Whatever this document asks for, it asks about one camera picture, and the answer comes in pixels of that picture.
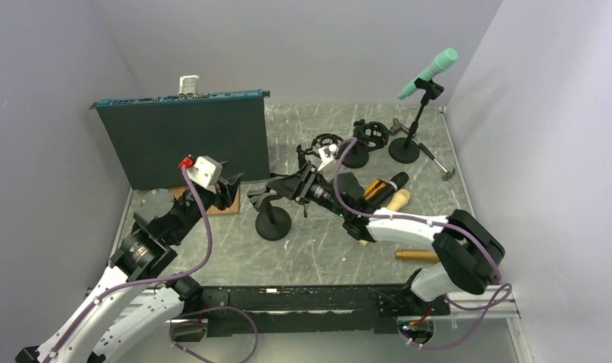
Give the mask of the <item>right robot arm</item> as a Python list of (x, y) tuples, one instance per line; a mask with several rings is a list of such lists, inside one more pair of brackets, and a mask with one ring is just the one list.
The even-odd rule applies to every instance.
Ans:
[(343, 228), (356, 240), (393, 242), (435, 253), (439, 261), (415, 272), (405, 283), (402, 305), (419, 314), (447, 293), (481, 295), (501, 279), (504, 247), (468, 211), (447, 216), (418, 216), (391, 211), (363, 197), (364, 189), (351, 172), (327, 180), (303, 168), (277, 177), (267, 191), (300, 204), (314, 203), (343, 218)]

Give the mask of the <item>black tripod shock mount stand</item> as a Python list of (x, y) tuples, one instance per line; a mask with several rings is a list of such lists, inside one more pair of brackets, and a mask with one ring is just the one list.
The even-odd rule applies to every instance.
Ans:
[[(312, 140), (310, 148), (303, 149), (302, 146), (299, 144), (296, 149), (297, 161), (298, 161), (298, 170), (296, 172), (300, 171), (304, 167), (313, 167), (317, 170), (317, 167), (320, 164), (320, 159), (318, 157), (316, 150), (319, 147), (329, 145), (329, 144), (337, 144), (341, 146), (342, 143), (343, 143), (343, 139), (340, 136), (331, 134), (331, 133), (324, 133), (324, 134), (320, 134), (316, 136)], [(274, 178), (283, 177), (283, 176), (288, 176), (288, 175), (276, 175)], [(335, 198), (335, 201), (336, 201), (336, 212), (334, 214), (343, 216), (344, 214), (343, 208), (338, 203), (338, 200), (334, 196), (334, 193), (333, 193), (333, 197)]]

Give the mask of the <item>mint green microphone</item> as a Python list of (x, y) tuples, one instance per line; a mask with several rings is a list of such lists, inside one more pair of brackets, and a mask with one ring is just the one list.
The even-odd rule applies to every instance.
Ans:
[(417, 76), (406, 84), (398, 95), (399, 100), (403, 100), (418, 90), (415, 84), (417, 79), (429, 82), (435, 76), (448, 70), (458, 60), (458, 52), (454, 48), (447, 48), (441, 51)]

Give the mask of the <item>black condenser microphone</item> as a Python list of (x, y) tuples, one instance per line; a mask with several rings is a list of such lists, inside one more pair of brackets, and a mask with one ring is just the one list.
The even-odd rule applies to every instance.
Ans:
[(380, 180), (376, 196), (389, 197), (404, 187), (408, 181), (409, 175), (406, 172), (399, 172), (388, 181)]

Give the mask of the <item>gold microphone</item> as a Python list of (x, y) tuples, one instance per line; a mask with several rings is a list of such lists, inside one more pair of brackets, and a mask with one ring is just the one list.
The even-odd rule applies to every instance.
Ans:
[(396, 250), (395, 258), (404, 261), (439, 262), (437, 254), (427, 250)]

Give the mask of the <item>black round-base clip stand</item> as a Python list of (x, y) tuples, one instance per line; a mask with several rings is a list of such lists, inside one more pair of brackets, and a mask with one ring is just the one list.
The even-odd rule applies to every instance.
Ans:
[(408, 134), (405, 138), (396, 138), (390, 142), (388, 147), (389, 155), (393, 160), (402, 164), (411, 164), (415, 162), (420, 156), (420, 148), (413, 141), (413, 137), (416, 136), (416, 132), (419, 127), (419, 121), (421, 119), (424, 108), (430, 103), (437, 99), (444, 91), (444, 87), (435, 83), (431, 80), (423, 80), (417, 78), (415, 80), (415, 86), (424, 91), (424, 95), (420, 100), (420, 108), (415, 117), (415, 120), (409, 126)]

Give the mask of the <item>cream yellow microphone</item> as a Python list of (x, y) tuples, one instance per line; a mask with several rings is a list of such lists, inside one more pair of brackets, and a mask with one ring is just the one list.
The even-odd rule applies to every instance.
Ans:
[(389, 211), (397, 212), (408, 204), (410, 198), (410, 192), (405, 189), (399, 189), (389, 197), (375, 195), (372, 199), (366, 200), (362, 196), (360, 211), (366, 214), (375, 214), (379, 209), (385, 208)]

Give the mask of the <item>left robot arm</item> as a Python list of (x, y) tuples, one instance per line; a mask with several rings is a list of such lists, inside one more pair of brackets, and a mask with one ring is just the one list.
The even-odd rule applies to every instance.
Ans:
[(132, 231), (118, 245), (92, 291), (44, 343), (22, 348), (16, 362), (116, 362), (157, 324), (195, 316), (203, 288), (191, 271), (169, 277), (188, 233), (207, 222), (207, 210), (233, 205), (242, 175), (221, 176), (223, 165), (209, 157), (186, 157), (179, 168), (187, 188), (176, 196), (159, 188), (144, 194), (133, 213)]

